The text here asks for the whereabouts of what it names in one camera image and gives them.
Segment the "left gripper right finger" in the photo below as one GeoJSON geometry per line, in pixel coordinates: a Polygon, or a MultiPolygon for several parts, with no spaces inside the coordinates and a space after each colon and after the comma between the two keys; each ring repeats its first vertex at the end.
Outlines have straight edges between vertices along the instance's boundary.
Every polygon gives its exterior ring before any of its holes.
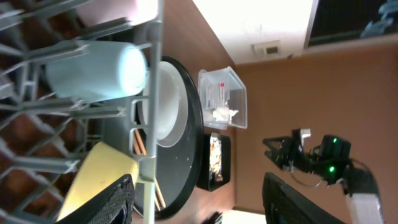
{"type": "Polygon", "coordinates": [[[262,201],[267,224],[344,224],[272,172],[264,174],[262,201]]]}

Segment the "wooden chopstick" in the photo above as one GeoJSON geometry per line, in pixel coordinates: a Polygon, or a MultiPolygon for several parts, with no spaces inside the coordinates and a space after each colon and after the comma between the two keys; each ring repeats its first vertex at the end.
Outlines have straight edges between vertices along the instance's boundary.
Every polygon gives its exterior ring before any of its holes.
{"type": "MultiPolygon", "coordinates": [[[[141,154],[146,156],[147,155],[146,147],[144,145],[144,141],[142,140],[141,134],[138,129],[135,130],[135,137],[139,145],[139,150],[141,154]]],[[[166,208],[166,204],[157,179],[155,179],[155,193],[156,193],[155,208],[157,209],[157,211],[161,211],[163,208],[166,208]]]]}
{"type": "MultiPolygon", "coordinates": [[[[142,152],[141,152],[141,149],[139,148],[139,144],[138,144],[138,141],[137,141],[137,139],[136,139],[136,135],[135,135],[135,134],[133,135],[133,146],[134,146],[134,152],[135,152],[135,154],[141,156],[141,155],[142,155],[142,152]]],[[[155,203],[155,209],[156,209],[157,211],[160,211],[161,206],[160,206],[160,203],[159,203],[159,201],[158,201],[157,195],[155,195],[155,197],[154,197],[154,203],[155,203]]]]}

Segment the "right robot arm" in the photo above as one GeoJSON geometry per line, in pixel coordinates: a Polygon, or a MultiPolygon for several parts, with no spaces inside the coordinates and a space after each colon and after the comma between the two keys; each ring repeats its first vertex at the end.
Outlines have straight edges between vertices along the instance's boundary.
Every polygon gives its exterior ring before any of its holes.
{"type": "MultiPolygon", "coordinates": [[[[319,176],[328,186],[340,184],[353,223],[384,223],[376,179],[367,165],[350,158],[350,142],[327,134],[305,152],[307,136],[295,129],[291,136],[265,138],[264,154],[290,174],[299,170],[319,176]]],[[[264,175],[262,201],[267,223],[341,223],[272,172],[264,175]]]]}

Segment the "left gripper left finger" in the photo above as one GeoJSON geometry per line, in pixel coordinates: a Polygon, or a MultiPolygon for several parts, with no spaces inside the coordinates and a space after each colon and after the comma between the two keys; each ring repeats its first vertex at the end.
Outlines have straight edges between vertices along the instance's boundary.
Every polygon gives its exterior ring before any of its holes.
{"type": "Polygon", "coordinates": [[[56,224],[131,224],[135,197],[133,179],[125,174],[56,224]]]}

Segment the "silver white wrapper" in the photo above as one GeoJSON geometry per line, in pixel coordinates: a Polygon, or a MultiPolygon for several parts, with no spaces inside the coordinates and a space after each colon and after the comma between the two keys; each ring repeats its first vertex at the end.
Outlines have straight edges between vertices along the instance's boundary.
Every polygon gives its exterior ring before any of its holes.
{"type": "Polygon", "coordinates": [[[213,110],[211,115],[217,122],[228,123],[237,113],[239,113],[238,110],[231,110],[228,107],[222,107],[213,110]]]}

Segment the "yellow bowl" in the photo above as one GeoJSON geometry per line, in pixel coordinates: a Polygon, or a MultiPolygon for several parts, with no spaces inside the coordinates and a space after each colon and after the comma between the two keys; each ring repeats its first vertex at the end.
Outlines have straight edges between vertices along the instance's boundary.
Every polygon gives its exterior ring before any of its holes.
{"type": "Polygon", "coordinates": [[[139,175],[139,163],[103,142],[97,143],[77,172],[57,220],[64,219],[126,174],[135,182],[139,175]]]}

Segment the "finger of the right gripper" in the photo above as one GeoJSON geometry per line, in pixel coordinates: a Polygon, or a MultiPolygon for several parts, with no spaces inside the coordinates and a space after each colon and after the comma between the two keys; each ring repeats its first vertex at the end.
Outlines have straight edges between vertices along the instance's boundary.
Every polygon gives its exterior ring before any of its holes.
{"type": "Polygon", "coordinates": [[[280,170],[291,170],[288,152],[265,151],[264,155],[275,164],[280,170]]]}
{"type": "Polygon", "coordinates": [[[271,151],[289,152],[292,145],[293,138],[290,136],[282,136],[276,138],[264,138],[262,143],[266,145],[271,151]]]}

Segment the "blue plastic cup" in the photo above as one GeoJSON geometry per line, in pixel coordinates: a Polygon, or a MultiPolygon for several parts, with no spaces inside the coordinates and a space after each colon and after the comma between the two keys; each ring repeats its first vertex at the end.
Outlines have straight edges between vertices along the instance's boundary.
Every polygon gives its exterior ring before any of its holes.
{"type": "Polygon", "coordinates": [[[87,103],[140,93],[146,85],[147,60],[128,42],[88,41],[87,54],[45,65],[45,79],[59,98],[87,103]]]}

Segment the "pink plastic cup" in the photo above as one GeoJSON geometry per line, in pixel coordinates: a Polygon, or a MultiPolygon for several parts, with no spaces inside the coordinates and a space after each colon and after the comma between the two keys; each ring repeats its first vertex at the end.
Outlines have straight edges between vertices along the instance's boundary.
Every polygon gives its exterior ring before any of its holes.
{"type": "Polygon", "coordinates": [[[126,18],[135,26],[157,17],[158,0],[92,0],[76,8],[76,13],[86,26],[126,18]]]}

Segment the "food scraps pile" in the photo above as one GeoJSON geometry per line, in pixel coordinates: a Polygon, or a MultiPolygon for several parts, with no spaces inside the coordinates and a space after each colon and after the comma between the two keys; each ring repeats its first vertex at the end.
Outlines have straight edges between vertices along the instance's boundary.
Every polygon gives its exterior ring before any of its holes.
{"type": "Polygon", "coordinates": [[[221,182],[223,176],[222,169],[222,144],[221,140],[217,137],[210,137],[210,158],[209,158],[209,173],[215,182],[221,182]]]}

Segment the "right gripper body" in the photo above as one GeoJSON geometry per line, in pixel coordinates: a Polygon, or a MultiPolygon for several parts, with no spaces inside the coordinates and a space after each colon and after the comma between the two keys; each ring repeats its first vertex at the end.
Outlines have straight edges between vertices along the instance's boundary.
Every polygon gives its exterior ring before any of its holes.
{"type": "Polygon", "coordinates": [[[307,154],[300,150],[301,146],[300,139],[292,138],[288,153],[288,165],[291,169],[295,168],[305,173],[313,172],[313,164],[307,154]]]}

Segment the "grey round plate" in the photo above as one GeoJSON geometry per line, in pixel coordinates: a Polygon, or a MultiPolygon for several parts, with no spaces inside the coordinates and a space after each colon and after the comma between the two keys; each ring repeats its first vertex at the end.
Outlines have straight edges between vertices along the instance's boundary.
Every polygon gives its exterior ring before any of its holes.
{"type": "Polygon", "coordinates": [[[180,72],[170,62],[159,63],[159,112],[155,128],[157,144],[172,147],[182,137],[188,119],[188,98],[180,72]]]}

